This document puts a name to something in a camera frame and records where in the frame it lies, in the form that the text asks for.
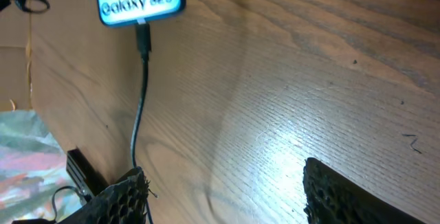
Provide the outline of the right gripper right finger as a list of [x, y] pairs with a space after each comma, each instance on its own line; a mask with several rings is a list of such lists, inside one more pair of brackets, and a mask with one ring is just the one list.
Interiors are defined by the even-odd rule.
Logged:
[[314, 157], [305, 161], [304, 211], [311, 224], [389, 224], [423, 222], [375, 197]]

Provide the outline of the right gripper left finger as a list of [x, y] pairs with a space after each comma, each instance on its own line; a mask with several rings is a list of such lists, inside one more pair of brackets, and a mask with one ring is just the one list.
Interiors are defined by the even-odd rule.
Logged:
[[60, 224], [145, 224], [149, 184], [140, 167], [128, 171]]

